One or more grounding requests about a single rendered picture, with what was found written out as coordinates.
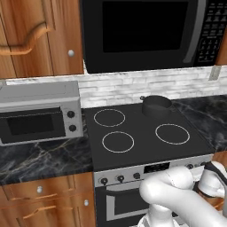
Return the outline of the black stove with steel front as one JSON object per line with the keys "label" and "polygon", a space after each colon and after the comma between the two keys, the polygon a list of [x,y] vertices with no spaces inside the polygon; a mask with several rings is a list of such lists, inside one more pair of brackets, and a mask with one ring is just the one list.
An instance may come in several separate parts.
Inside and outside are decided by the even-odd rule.
{"label": "black stove with steel front", "polygon": [[[142,114],[140,104],[84,111],[93,161],[94,188],[141,181],[152,173],[212,160],[214,147],[178,111],[162,120]],[[133,174],[139,173],[140,179]],[[123,175],[120,183],[117,176]],[[99,179],[106,177],[102,185]]]}

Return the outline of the black cooking pot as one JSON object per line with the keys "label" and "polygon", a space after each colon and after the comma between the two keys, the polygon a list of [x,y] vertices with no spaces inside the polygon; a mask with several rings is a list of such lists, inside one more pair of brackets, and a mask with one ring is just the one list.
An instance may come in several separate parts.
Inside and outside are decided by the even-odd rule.
{"label": "black cooking pot", "polygon": [[173,112],[172,101],[163,96],[141,96],[140,99],[142,100],[142,113],[146,117],[162,119]]}

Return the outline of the silver toaster oven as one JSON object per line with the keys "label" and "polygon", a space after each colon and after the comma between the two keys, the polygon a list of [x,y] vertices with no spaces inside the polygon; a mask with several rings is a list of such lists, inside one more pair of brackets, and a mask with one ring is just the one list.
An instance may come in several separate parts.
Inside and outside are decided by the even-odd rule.
{"label": "silver toaster oven", "polygon": [[[73,111],[74,118],[67,112]],[[76,131],[69,130],[70,125]],[[0,86],[0,145],[82,137],[77,81]]]}

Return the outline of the black microwave oven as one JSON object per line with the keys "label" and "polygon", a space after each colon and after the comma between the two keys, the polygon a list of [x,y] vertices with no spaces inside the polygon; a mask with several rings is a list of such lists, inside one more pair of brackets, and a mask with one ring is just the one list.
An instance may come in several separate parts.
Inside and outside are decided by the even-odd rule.
{"label": "black microwave oven", "polygon": [[227,0],[207,0],[196,51],[188,51],[198,0],[82,0],[84,61],[90,74],[210,67],[227,28]]}

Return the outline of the wooden drawer front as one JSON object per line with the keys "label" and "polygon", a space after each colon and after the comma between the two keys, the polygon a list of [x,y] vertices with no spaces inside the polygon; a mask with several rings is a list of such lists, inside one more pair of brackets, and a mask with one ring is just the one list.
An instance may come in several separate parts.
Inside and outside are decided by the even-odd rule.
{"label": "wooden drawer front", "polygon": [[[37,193],[38,186],[43,187],[42,193]],[[56,199],[60,196],[90,192],[92,190],[93,179],[91,172],[25,183],[0,185],[0,205],[8,206],[10,203],[25,200]]]}

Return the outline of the oven door with window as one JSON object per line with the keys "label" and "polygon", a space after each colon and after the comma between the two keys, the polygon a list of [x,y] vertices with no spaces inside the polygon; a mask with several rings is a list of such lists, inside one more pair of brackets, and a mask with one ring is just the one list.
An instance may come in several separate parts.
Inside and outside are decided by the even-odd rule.
{"label": "oven door with window", "polygon": [[133,227],[149,205],[139,194],[140,181],[95,189],[97,227]]}

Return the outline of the wooden base cupboard door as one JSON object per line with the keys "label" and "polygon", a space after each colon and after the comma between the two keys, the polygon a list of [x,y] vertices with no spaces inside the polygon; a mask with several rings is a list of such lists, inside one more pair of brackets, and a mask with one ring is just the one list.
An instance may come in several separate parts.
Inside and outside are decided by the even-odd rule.
{"label": "wooden base cupboard door", "polygon": [[93,192],[2,208],[0,227],[96,227]]}

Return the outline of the wooden wall cupboard door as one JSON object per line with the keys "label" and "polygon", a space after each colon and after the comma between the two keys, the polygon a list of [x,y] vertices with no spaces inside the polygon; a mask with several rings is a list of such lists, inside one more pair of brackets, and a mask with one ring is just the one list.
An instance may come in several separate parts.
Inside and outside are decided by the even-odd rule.
{"label": "wooden wall cupboard door", "polygon": [[0,79],[82,72],[79,0],[0,0]]}

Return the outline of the grey wall outlet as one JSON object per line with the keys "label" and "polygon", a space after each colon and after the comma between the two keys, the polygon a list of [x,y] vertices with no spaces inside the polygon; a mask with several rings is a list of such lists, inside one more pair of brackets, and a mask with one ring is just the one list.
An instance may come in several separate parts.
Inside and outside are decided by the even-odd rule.
{"label": "grey wall outlet", "polygon": [[209,75],[209,81],[216,81],[219,78],[221,72],[221,66],[213,66]]}

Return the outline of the wooden wall cupboard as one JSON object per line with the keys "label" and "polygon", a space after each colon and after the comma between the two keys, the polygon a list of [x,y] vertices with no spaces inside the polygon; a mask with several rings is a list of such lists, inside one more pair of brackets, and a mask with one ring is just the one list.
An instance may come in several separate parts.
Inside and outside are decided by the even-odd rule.
{"label": "wooden wall cupboard", "polygon": [[224,35],[215,63],[218,66],[227,65],[227,33]]}

